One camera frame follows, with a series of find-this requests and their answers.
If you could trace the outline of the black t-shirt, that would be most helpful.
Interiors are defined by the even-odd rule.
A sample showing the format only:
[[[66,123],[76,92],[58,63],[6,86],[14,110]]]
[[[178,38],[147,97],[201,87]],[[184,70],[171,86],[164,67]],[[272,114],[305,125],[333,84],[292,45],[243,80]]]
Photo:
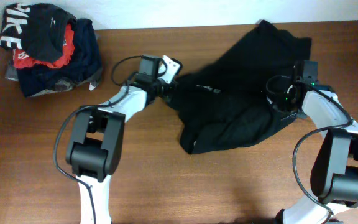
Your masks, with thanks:
[[[174,81],[167,105],[183,123],[187,154],[254,146],[295,120],[287,100],[296,63],[310,59],[311,37],[296,37],[266,20],[215,62]]]

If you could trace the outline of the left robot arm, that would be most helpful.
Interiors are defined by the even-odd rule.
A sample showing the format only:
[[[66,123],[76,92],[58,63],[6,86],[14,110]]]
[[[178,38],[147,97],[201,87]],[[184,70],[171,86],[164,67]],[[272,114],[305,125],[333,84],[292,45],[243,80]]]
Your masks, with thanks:
[[[70,177],[79,185],[81,223],[112,223],[109,189],[121,160],[126,123],[156,98],[172,90],[182,69],[180,61],[166,55],[141,55],[139,69],[104,103],[82,106],[74,124],[65,160]]]

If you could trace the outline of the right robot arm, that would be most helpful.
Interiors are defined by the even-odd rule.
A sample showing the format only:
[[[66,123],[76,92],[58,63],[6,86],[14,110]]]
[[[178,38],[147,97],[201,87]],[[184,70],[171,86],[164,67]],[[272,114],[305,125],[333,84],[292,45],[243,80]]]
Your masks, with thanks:
[[[280,210],[275,223],[337,223],[334,216],[358,207],[358,123],[339,102],[335,90],[318,80],[318,64],[297,61],[291,75],[276,75],[265,84],[268,102],[279,112],[309,117],[315,130],[296,143],[292,155],[299,201]],[[323,143],[311,169],[310,188],[302,184],[297,155],[301,144],[320,134]]]

